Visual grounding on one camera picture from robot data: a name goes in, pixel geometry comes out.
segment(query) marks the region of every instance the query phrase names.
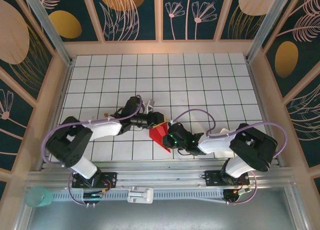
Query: white clamp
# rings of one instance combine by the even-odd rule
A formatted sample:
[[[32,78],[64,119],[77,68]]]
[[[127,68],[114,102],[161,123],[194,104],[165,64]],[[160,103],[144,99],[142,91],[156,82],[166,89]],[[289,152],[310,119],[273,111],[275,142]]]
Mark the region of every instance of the white clamp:
[[[154,200],[154,189],[151,187],[131,186],[127,200],[132,203],[152,203]]]

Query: floor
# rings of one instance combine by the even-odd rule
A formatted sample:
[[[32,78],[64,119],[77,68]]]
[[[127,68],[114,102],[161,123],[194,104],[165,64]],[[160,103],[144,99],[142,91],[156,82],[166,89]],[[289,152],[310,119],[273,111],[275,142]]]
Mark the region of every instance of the floor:
[[[68,116],[102,119],[136,94],[144,101],[153,99],[153,111],[167,120],[187,109],[206,110],[216,120],[214,133],[262,120],[242,54],[143,54],[77,56],[60,122]],[[180,122],[192,133],[213,125],[197,111]],[[234,157],[230,152],[195,157],[169,153],[151,141],[148,130],[138,128],[90,142],[84,155],[93,162]]]

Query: wire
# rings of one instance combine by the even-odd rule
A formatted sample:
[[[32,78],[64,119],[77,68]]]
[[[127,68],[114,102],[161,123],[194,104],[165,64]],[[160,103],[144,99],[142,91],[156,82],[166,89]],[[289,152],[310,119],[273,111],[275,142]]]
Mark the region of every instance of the wire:
[[[248,201],[251,201],[254,197],[255,197],[255,195],[256,195],[256,191],[257,191],[257,189],[258,189],[258,186],[257,186],[257,177],[256,177],[256,175],[254,174],[254,172],[253,171],[250,171],[251,172],[251,174],[253,175],[253,177],[254,177],[254,192],[253,192],[253,194],[252,194],[252,196],[251,197],[249,197],[247,200],[245,200],[245,201],[239,201],[239,202],[234,202],[233,204],[234,205],[238,205],[238,204],[242,204],[242,203],[246,203],[246,202],[248,202]]]
[[[211,132],[212,130],[215,129],[216,127],[216,120],[214,119],[214,117],[208,112],[208,111],[205,111],[205,110],[202,110],[202,109],[189,109],[189,110],[186,110],[185,112],[182,112],[178,117],[176,117],[173,122],[176,122],[180,117],[182,117],[184,114],[190,112],[190,111],[201,111],[201,112],[204,112],[206,113],[213,121],[213,127],[210,128],[207,132]]]
[[[117,118],[117,119],[102,119],[102,120],[95,120],[95,121],[80,121],[80,122],[72,122],[72,123],[67,123],[67,124],[63,124],[60,126],[57,126],[56,128],[52,129],[43,139],[42,144],[41,144],[41,155],[42,158],[45,162],[47,163],[51,163],[51,164],[61,164],[60,162],[52,162],[50,161],[47,156],[46,156],[46,143],[48,142],[49,138],[58,130],[65,128],[65,127],[69,127],[69,126],[77,126],[77,125],[88,125],[88,124],[103,124],[103,123],[108,123],[108,122],[112,122],[112,121],[122,121],[122,120],[126,120],[129,119],[133,116],[135,116],[141,109],[143,101],[140,95],[136,95],[137,97],[140,98],[140,103],[137,107],[137,109],[135,110],[135,112],[133,112],[131,115],[126,116],[126,117],[122,117],[122,118]]]
[[[278,155],[284,150],[284,148],[285,148],[286,145],[287,145],[288,135],[287,135],[286,130],[285,130],[282,126],[280,126],[279,124],[273,123],[273,122],[268,122],[268,121],[266,121],[266,122],[258,122],[258,123],[255,123],[255,124],[252,124],[252,125],[249,125],[249,126],[245,126],[245,127],[243,127],[243,128],[240,128],[240,129],[238,129],[238,130],[236,130],[236,131],[228,132],[227,134],[218,135],[218,136],[210,136],[210,135],[209,135],[209,131],[210,131],[210,130],[208,130],[208,131],[206,132],[206,136],[207,136],[208,138],[210,138],[210,139],[219,139],[219,138],[228,137],[228,136],[232,136],[232,135],[238,134],[239,132],[242,132],[242,131],[247,130],[247,129],[249,129],[249,128],[252,128],[252,127],[255,127],[255,126],[260,126],[260,125],[276,126],[276,127],[280,128],[280,130],[283,132],[283,135],[284,135],[283,145],[282,145],[282,147],[280,148],[280,150],[278,150],[278,151],[274,154],[273,157],[278,156]]]

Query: white tile surface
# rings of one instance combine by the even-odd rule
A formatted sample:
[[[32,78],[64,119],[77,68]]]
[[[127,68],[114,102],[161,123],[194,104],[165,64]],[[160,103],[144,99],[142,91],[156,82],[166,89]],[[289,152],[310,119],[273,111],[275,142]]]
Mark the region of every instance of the white tile surface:
[[[253,89],[249,76],[237,76],[235,77],[236,85],[239,90],[251,90]]]
[[[74,93],[74,94],[68,93],[66,96],[64,107],[65,108],[81,107],[83,98],[84,98],[83,93]]]
[[[60,120],[68,116],[80,120],[105,119],[104,113],[113,114],[117,108],[125,106],[131,96],[139,94],[144,102],[154,99],[153,111],[163,113],[167,120],[176,118],[188,109],[207,110],[216,120],[213,133],[220,132],[222,128],[236,129],[245,120],[248,123],[261,121],[249,74],[240,55],[230,55],[230,58],[228,54],[79,57],[78,64],[81,66],[74,68],[71,79],[81,80],[76,82],[81,84],[70,83]],[[236,85],[238,81],[241,81],[239,89]],[[208,116],[203,112],[188,112],[179,121],[192,133],[209,129]],[[168,153],[152,142],[148,130],[140,130],[132,127],[123,135],[96,139],[88,145],[85,155],[88,159],[92,155],[93,161],[227,157],[224,153],[196,157],[181,156],[177,150]]]
[[[152,65],[152,54],[138,55],[138,66],[151,66]]]
[[[188,96],[186,91],[171,91],[171,105],[172,106],[187,106]]]
[[[133,160],[152,160],[153,142],[135,141],[133,143]]]
[[[118,93],[102,93],[100,107],[117,107]]]
[[[153,91],[169,91],[169,78],[154,78]]]
[[[232,64],[245,64],[245,57],[242,53],[229,53]]]
[[[229,55],[226,53],[214,54],[214,60],[216,64],[230,64]]]
[[[173,159],[172,151],[169,153],[167,150],[162,148],[156,142],[153,142],[153,159],[154,160],[164,160],[164,159]]]
[[[191,109],[201,109],[207,111],[207,106],[192,106]],[[208,122],[208,115],[202,111],[190,111],[190,119],[193,121],[206,121]]]
[[[220,83],[218,77],[203,77],[204,90],[220,90]]]
[[[186,91],[186,79],[185,78],[170,78],[170,90],[171,91]]]
[[[68,92],[69,93],[83,93],[85,92],[87,80],[71,80]]]
[[[170,77],[185,77],[185,66],[169,66],[169,76]]]
[[[113,143],[113,161],[119,160],[132,160],[132,150],[133,142],[132,141],[115,141]]]
[[[103,80],[87,80],[85,92],[101,92]]]
[[[205,91],[205,100],[207,105],[223,105],[221,91]]]
[[[188,91],[189,105],[200,106],[206,104],[204,91]]]
[[[111,161],[113,151],[112,142],[95,142],[92,150],[92,161]]]
[[[245,119],[241,105],[226,105],[224,107],[228,121],[240,121]]]
[[[122,61],[122,55],[108,55],[106,58],[107,66],[120,66]]]
[[[119,81],[119,79],[104,79],[102,92],[118,92]]]
[[[215,64],[215,58],[212,53],[210,54],[199,54],[200,64]]]
[[[137,55],[123,55],[122,56],[123,66],[136,66],[137,65]]]
[[[176,119],[181,113],[189,110],[188,106],[171,106],[172,120]],[[178,119],[179,122],[190,122],[189,112]]]
[[[135,79],[120,79],[119,91],[123,92],[134,92],[136,91],[136,80]]]
[[[218,76],[216,65],[201,65],[202,77]]]
[[[232,64],[234,76],[249,76],[247,66],[245,64]]]
[[[204,85],[201,77],[187,77],[186,86],[188,91],[203,91]]]
[[[121,78],[136,78],[137,67],[136,66],[122,66],[121,67]]]
[[[231,65],[217,65],[218,76],[234,76]]]
[[[152,66],[137,66],[136,77],[137,78],[152,78]]]
[[[105,66],[90,67],[88,79],[103,79],[105,75]]]
[[[99,108],[82,108],[80,113],[80,121],[97,120]]]
[[[85,93],[82,107],[99,107],[101,93]]]
[[[107,61],[106,55],[92,56],[90,66],[105,66]]]
[[[153,81],[152,78],[138,78],[136,80],[136,91],[152,91]]]
[[[153,100],[154,100],[155,106],[169,106],[170,105],[170,92],[169,91],[154,92],[153,93]]]
[[[154,54],[153,55],[153,65],[168,65],[168,55],[167,54]]]
[[[226,111],[224,106],[207,106],[208,112],[216,121],[226,121]]]
[[[153,67],[153,77],[169,77],[169,68],[168,66],[154,66]]]
[[[246,120],[262,120],[258,105],[243,105]]]
[[[237,90],[235,91],[222,91],[223,102],[225,105],[241,104],[240,96]]]
[[[120,78],[121,66],[107,66],[104,72],[105,79]]]
[[[257,104],[255,92],[253,90],[239,90],[242,104]]]
[[[183,54],[169,54],[169,65],[183,65]]]
[[[196,65],[199,64],[198,54],[183,54],[185,65]]]
[[[219,77],[222,90],[236,90],[237,85],[234,77]]]
[[[185,65],[185,76],[187,77],[200,77],[201,69],[200,65]]]
[[[88,72],[89,67],[74,67],[71,79],[86,79],[88,77]]]
[[[90,66],[91,56],[77,56],[74,66]]]
[[[81,108],[64,108],[62,110],[60,124],[63,123],[63,121],[69,116],[73,116],[78,119],[80,116],[80,109]]]

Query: green cup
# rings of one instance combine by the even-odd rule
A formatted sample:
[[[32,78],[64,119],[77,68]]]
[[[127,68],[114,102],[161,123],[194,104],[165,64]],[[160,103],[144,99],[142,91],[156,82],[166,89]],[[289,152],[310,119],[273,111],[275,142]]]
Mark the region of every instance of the green cup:
[[[43,186],[32,187],[25,195],[24,201],[28,206],[47,206],[54,200],[54,194]]]

